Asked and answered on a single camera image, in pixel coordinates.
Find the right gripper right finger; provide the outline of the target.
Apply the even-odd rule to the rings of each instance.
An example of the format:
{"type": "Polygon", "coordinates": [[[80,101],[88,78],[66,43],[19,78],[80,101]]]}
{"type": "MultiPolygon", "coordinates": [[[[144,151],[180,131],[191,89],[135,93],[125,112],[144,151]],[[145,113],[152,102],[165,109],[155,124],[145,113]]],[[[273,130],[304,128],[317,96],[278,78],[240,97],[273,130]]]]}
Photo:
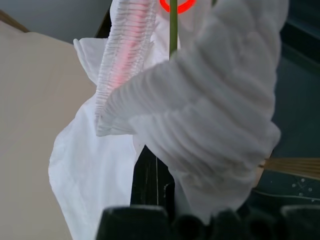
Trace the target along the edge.
{"type": "Polygon", "coordinates": [[[158,203],[165,208],[175,207],[175,181],[168,167],[157,160],[158,203]]]}

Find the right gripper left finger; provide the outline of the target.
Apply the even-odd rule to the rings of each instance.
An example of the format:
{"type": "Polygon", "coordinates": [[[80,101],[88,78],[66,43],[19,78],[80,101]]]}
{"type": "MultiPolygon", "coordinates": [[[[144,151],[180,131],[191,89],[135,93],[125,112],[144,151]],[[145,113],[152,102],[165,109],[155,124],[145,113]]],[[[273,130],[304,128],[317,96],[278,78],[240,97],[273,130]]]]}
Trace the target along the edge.
{"type": "Polygon", "coordinates": [[[134,166],[131,205],[158,205],[158,160],[145,145],[134,166]]]}

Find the white cloth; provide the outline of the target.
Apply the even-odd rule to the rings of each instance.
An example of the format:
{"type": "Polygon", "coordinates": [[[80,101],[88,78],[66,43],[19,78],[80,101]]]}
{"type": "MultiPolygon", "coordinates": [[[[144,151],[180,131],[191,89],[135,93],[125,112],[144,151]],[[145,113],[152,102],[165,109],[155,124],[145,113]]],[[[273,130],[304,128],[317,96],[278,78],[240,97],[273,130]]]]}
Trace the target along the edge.
{"type": "Polygon", "coordinates": [[[169,54],[161,0],[114,0],[108,38],[73,41],[95,94],[56,137],[48,175],[72,240],[130,204],[143,147],[177,184],[180,215],[209,223],[248,198],[281,132],[272,122],[290,0],[199,0],[169,54]]]}

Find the olive green wire hanger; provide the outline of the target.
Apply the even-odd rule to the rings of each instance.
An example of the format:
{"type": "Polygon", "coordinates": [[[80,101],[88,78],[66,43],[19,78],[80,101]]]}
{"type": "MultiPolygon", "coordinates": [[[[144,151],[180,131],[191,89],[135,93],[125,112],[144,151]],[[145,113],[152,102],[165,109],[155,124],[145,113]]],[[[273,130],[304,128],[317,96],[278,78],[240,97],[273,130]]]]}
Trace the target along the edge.
{"type": "Polygon", "coordinates": [[[218,0],[159,0],[169,13],[169,55],[178,49],[183,37],[190,40],[200,30],[204,18],[218,0]]]}

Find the wooden stick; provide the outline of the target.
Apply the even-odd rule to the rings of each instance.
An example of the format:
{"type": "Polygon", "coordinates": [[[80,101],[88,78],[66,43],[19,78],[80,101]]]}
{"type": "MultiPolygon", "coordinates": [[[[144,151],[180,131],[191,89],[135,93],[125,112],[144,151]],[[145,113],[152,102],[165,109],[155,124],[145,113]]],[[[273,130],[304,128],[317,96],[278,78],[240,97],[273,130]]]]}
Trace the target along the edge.
{"type": "Polygon", "coordinates": [[[320,181],[320,158],[271,157],[266,159],[261,166],[264,170],[320,181]]]}

